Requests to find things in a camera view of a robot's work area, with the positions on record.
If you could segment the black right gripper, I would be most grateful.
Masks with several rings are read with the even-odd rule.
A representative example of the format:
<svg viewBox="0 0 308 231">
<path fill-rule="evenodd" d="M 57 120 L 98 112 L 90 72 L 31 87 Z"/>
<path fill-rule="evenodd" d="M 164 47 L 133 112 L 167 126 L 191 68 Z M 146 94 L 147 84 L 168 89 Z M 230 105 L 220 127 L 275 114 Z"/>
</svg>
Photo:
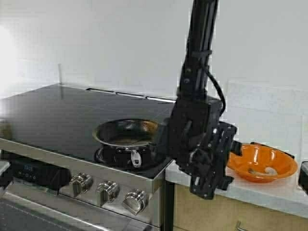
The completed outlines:
<svg viewBox="0 0 308 231">
<path fill-rule="evenodd" d="M 227 190 L 234 178 L 226 175 L 230 153 L 242 156 L 242 143 L 234 140 L 237 127 L 220 120 L 222 102 L 178 97 L 171 115 L 159 125 L 155 151 L 175 160 L 180 170 L 191 173 L 191 192 L 205 200 L 214 198 L 212 181 Z"/>
</svg>

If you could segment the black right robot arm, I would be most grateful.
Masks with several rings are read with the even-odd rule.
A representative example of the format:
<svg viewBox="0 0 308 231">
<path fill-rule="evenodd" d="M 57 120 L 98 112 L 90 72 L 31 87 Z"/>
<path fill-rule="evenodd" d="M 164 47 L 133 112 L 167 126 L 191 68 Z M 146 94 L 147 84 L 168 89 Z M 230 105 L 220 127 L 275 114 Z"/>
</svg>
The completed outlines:
<svg viewBox="0 0 308 231">
<path fill-rule="evenodd" d="M 242 145 L 234 139 L 237 127 L 220 119 L 226 100 L 210 73 L 218 1 L 196 0 L 192 6 L 177 98 L 170 117 L 158 125 L 153 146 L 191 177 L 191 193 L 211 200 L 216 189 L 225 191 L 233 182 L 226 167 L 231 152 L 241 155 Z"/>
</svg>

